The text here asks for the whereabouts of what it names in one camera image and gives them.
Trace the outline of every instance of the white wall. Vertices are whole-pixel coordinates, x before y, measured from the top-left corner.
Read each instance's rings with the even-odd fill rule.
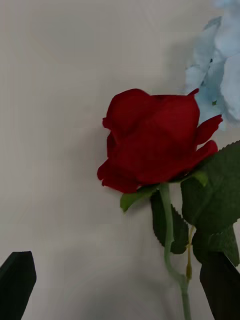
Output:
[[[0,264],[33,253],[23,320],[182,319],[149,204],[123,216],[97,180],[102,117],[130,88],[180,93],[193,39],[217,14],[209,0],[0,1]],[[199,272],[194,260],[192,318],[211,320]]]

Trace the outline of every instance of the flower head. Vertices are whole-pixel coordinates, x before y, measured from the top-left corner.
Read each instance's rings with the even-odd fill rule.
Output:
[[[139,186],[185,174],[218,151],[216,143],[208,140],[222,117],[198,126],[196,92],[151,96],[131,89],[112,99],[103,119],[103,126],[111,131],[107,138],[108,159],[97,172],[103,186],[135,192]]]

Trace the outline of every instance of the green stem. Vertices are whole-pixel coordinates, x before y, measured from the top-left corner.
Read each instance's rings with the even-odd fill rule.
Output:
[[[161,193],[162,203],[165,211],[166,217],[166,239],[165,239],[165,248],[164,248],[164,261],[166,268],[172,278],[178,282],[181,289],[182,296],[182,305],[184,310],[185,320],[191,320],[191,310],[189,304],[189,295],[188,295],[188,281],[185,275],[180,274],[175,270],[171,264],[170,253],[172,243],[174,242],[174,224],[173,224],[173,215],[172,207],[169,194],[169,184],[163,183],[160,185],[159,191]]]

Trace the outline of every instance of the red rose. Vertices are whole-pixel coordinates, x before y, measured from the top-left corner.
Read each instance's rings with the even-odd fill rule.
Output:
[[[167,182],[189,172],[216,153],[216,143],[208,140],[222,117],[215,116],[198,126],[196,92],[149,95],[131,89],[116,95],[103,119],[103,126],[111,133],[107,138],[108,159],[97,172],[102,185],[132,193],[139,186]]]

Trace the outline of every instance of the black object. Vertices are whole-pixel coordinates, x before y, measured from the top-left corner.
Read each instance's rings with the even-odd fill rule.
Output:
[[[200,281],[215,320],[240,319],[240,274],[222,252],[209,252]]]
[[[32,252],[13,252],[0,267],[0,319],[21,320],[37,280]]]

